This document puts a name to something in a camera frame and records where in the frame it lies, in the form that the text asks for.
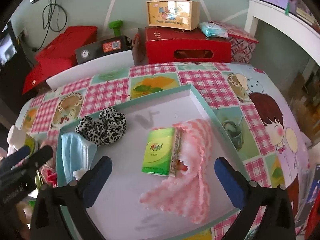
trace white shelf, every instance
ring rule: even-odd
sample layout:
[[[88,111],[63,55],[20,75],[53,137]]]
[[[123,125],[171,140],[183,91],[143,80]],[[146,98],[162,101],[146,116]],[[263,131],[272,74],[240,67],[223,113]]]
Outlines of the white shelf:
[[[260,0],[249,0],[245,31],[254,36],[259,20],[290,37],[320,65],[320,35],[311,26],[293,14],[285,15],[284,10],[277,6]]]

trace round white sticker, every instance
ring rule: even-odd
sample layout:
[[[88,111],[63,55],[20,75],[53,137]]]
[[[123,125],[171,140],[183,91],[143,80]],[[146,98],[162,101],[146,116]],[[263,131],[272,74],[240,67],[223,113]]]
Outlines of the round white sticker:
[[[85,49],[81,52],[81,57],[87,58],[87,57],[89,57],[89,54],[90,54],[89,51],[87,49]]]

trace pink patterned box lid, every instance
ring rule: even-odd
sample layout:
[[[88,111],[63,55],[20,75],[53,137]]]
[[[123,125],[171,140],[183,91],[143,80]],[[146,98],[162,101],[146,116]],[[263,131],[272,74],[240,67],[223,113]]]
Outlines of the pink patterned box lid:
[[[251,41],[254,43],[259,42],[254,37],[252,37],[249,33],[247,33],[245,30],[243,30],[235,25],[217,22],[217,21],[211,21],[211,22],[215,23],[216,25],[219,25],[221,28],[224,28],[227,31],[227,33],[229,34],[229,37],[239,38],[239,39]]]

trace green dumbbell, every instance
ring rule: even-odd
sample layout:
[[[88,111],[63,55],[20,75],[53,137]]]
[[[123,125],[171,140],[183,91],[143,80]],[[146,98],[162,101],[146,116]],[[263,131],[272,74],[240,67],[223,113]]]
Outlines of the green dumbbell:
[[[121,20],[109,22],[108,26],[110,29],[113,29],[113,33],[116,36],[121,36],[120,27],[122,26],[123,22]]]

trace red box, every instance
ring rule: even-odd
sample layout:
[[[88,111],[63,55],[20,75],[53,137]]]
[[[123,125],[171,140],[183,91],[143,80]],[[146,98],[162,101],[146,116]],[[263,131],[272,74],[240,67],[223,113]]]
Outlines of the red box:
[[[77,65],[75,49],[97,41],[97,27],[70,26],[35,58],[39,62],[26,76],[23,94],[68,68]]]
[[[258,41],[245,30],[231,24],[211,21],[224,28],[228,33],[227,40],[231,43],[231,61],[249,63]]]
[[[231,43],[207,38],[199,28],[192,31],[146,27],[146,50],[150,64],[165,62],[231,62]]]

